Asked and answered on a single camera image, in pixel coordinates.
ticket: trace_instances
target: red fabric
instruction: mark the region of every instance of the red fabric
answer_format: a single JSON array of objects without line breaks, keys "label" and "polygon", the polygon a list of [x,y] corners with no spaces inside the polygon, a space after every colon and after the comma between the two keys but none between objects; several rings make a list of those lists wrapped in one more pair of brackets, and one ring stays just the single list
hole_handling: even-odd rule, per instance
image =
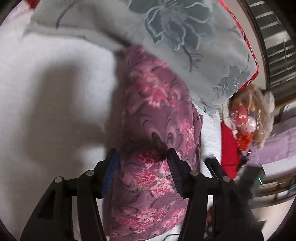
[{"label": "red fabric", "polygon": [[36,8],[37,4],[40,2],[40,0],[26,0],[26,1],[30,4],[31,8]]},{"label": "red fabric", "polygon": [[237,166],[239,164],[239,154],[237,153],[237,143],[232,135],[232,130],[224,122],[221,122],[221,166],[229,178],[237,176]]},{"label": "red fabric", "polygon": [[259,64],[258,64],[258,61],[257,61],[257,59],[256,59],[256,56],[255,56],[255,54],[254,54],[254,52],[253,52],[253,50],[252,50],[252,48],[251,48],[251,45],[250,45],[250,42],[249,42],[249,40],[248,40],[248,38],[247,38],[247,36],[246,36],[246,34],[245,34],[245,32],[244,32],[244,30],[242,29],[242,26],[240,25],[240,23],[238,22],[238,20],[236,19],[236,17],[234,16],[234,14],[232,13],[232,11],[230,10],[230,8],[227,6],[227,4],[224,2],[224,0],[219,0],[219,2],[220,2],[220,4],[229,12],[229,14],[232,16],[232,18],[234,19],[234,21],[237,23],[237,26],[238,26],[238,28],[239,28],[239,30],[241,31],[241,33],[242,33],[242,36],[243,36],[243,38],[244,38],[244,40],[246,41],[246,43],[247,43],[247,45],[248,45],[248,47],[249,47],[249,49],[250,49],[250,51],[251,51],[251,53],[252,53],[252,56],[253,56],[253,58],[254,58],[254,60],[255,60],[255,63],[256,63],[256,67],[257,67],[257,70],[256,70],[256,72],[253,74],[253,76],[249,79],[249,81],[247,81],[238,91],[240,91],[240,90],[242,90],[242,89],[244,89],[244,88],[246,88],[250,83],[252,83],[254,80],[255,80],[255,78],[258,76],[258,73],[259,73]]}]

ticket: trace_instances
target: bed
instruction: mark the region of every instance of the bed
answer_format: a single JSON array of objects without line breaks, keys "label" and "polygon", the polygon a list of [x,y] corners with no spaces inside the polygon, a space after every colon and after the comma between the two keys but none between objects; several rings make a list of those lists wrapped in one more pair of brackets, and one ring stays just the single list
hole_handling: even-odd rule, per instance
[{"label": "bed", "polygon": [[[0,26],[0,218],[18,240],[55,177],[75,178],[104,160],[123,98],[112,52],[82,39],[24,34],[32,13],[22,1]],[[220,162],[218,113],[198,111],[204,115],[202,159],[214,155]],[[201,172],[210,177],[203,162]],[[101,200],[98,207],[102,214]]]}]

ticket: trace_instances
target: purple floral cloth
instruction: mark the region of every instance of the purple floral cloth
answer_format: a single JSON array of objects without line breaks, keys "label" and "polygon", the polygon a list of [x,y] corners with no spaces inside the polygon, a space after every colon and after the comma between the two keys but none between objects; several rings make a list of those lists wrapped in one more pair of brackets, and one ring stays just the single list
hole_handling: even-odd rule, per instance
[{"label": "purple floral cloth", "polygon": [[125,50],[120,167],[112,191],[111,240],[147,240],[180,224],[188,200],[176,192],[166,153],[174,148],[199,169],[203,116],[186,84],[140,46]]},{"label": "purple floral cloth", "polygon": [[274,125],[262,149],[250,147],[249,166],[263,165],[296,155],[296,117]]}]

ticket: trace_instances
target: black cable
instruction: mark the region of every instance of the black cable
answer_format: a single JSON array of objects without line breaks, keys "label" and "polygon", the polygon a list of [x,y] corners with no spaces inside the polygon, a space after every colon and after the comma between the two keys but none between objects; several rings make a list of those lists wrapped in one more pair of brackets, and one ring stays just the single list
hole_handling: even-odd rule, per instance
[{"label": "black cable", "polygon": [[173,236],[173,235],[180,235],[180,234],[169,234],[169,235],[167,235],[164,239],[163,239],[163,241],[165,241],[165,239],[167,238],[167,237],[170,237],[170,236]]}]

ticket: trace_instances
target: screw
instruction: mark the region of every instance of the screw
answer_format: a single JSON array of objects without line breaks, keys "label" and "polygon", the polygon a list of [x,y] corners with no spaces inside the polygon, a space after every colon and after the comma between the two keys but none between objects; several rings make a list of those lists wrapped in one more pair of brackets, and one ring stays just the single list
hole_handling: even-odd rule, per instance
[{"label": "screw", "polygon": [[93,176],[94,175],[94,170],[88,170],[87,172],[86,172],[86,175],[87,176]]},{"label": "screw", "polygon": [[227,176],[222,177],[222,179],[224,182],[227,182],[227,183],[230,182],[230,178]]},{"label": "screw", "polygon": [[197,170],[191,170],[191,171],[190,171],[190,174],[191,174],[192,176],[197,176],[197,175],[198,175],[198,171],[197,171]]},{"label": "screw", "polygon": [[62,177],[56,177],[56,179],[54,180],[56,183],[60,183],[63,180]]}]

